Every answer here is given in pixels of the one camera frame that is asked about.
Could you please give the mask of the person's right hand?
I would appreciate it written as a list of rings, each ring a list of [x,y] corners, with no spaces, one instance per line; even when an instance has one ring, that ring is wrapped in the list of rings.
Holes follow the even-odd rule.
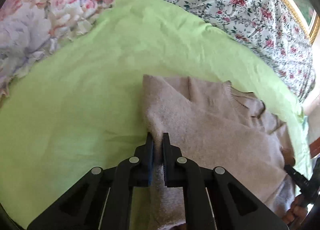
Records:
[[[303,202],[304,196],[302,194],[295,197],[289,210],[282,217],[285,224],[289,225],[296,221],[297,226],[299,226],[303,222],[308,214],[308,208],[302,205]]]

